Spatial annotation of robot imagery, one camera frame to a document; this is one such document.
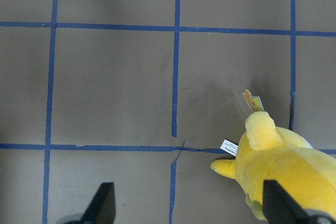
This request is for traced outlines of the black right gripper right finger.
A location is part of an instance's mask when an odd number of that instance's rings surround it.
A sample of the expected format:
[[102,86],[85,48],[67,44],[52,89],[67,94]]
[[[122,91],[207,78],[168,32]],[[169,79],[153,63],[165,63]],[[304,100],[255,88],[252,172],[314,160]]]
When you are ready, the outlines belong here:
[[323,211],[303,209],[276,180],[264,181],[262,200],[268,223],[335,223]]

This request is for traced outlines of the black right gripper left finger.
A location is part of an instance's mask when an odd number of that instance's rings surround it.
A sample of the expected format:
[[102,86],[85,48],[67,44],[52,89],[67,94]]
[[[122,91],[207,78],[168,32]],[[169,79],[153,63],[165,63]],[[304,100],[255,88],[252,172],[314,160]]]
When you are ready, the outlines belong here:
[[63,217],[58,223],[114,223],[115,218],[115,186],[113,182],[105,182],[100,184],[83,214]]

